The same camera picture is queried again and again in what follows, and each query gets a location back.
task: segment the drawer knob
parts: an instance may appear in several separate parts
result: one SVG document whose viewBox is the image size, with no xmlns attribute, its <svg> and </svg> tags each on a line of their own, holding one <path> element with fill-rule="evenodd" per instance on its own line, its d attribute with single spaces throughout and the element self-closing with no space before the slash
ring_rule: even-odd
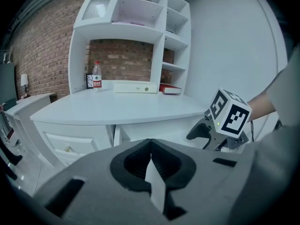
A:
<svg viewBox="0 0 300 225">
<path fill-rule="evenodd" d="M 67 146 L 67 147 L 65 148 L 65 151 L 66 151 L 66 152 L 70 152 L 70 149 L 71 149 L 71 147 L 70 147 L 70 146 Z"/>
</svg>

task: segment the white paper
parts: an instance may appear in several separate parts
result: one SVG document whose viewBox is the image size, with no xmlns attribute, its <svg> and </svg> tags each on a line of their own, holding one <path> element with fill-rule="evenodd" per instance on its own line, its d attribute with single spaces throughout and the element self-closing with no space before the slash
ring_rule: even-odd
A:
<svg viewBox="0 0 300 225">
<path fill-rule="evenodd" d="M 150 200 L 156 208 L 163 213 L 165 205 L 165 182 L 159 175 L 152 159 L 150 160 L 146 170 L 145 181 L 151 184 Z"/>
</svg>

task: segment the white desk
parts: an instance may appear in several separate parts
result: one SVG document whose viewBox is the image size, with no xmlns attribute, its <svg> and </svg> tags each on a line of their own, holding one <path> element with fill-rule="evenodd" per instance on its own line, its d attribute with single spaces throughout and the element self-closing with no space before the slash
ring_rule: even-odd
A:
<svg viewBox="0 0 300 225">
<path fill-rule="evenodd" d="M 30 116 L 32 114 L 50 104 L 49 96 L 52 94 L 54 93 L 34 95 L 26 99 L 21 99 L 17 101 L 16 106 L 4 113 L 10 123 L 10 126 L 14 129 L 26 150 L 38 157 L 43 156 L 53 166 L 55 166 L 59 160 L 49 150 L 39 135 L 34 123 L 30 120 Z"/>
<path fill-rule="evenodd" d="M 191 129 L 204 111 L 184 95 L 114 93 L 106 89 L 66 96 L 30 118 L 49 149 L 69 165 L 123 141 Z"/>
<path fill-rule="evenodd" d="M 66 125 L 114 125 L 197 116 L 205 108 L 187 96 L 83 90 L 31 116 L 34 121 Z"/>
</svg>

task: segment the white shelf unit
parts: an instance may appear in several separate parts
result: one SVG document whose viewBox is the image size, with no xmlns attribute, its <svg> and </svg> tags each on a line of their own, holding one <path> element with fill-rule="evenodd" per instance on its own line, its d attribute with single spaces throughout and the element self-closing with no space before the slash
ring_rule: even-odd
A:
<svg viewBox="0 0 300 225">
<path fill-rule="evenodd" d="M 162 5 L 146 0 L 120 0 L 118 5 L 113 15 L 114 22 L 138 23 L 163 31 Z"/>
<path fill-rule="evenodd" d="M 94 39 L 127 39 L 153 44 L 150 82 L 159 87 L 161 70 L 168 69 L 173 71 L 172 84 L 184 90 L 191 43 L 190 11 L 186 1 L 85 0 L 74 24 L 69 52 L 71 94 L 85 89 L 86 44 Z M 174 64 L 163 63 L 164 48 L 175 51 Z"/>
</svg>

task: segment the table lamp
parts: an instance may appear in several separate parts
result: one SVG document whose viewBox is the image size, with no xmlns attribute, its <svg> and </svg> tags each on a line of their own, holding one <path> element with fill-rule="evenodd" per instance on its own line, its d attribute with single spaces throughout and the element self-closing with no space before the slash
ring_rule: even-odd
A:
<svg viewBox="0 0 300 225">
<path fill-rule="evenodd" d="M 24 86 L 25 89 L 25 96 L 24 98 L 30 97 L 29 91 L 28 91 L 28 76 L 27 74 L 22 74 L 21 75 L 21 87 Z"/>
</svg>

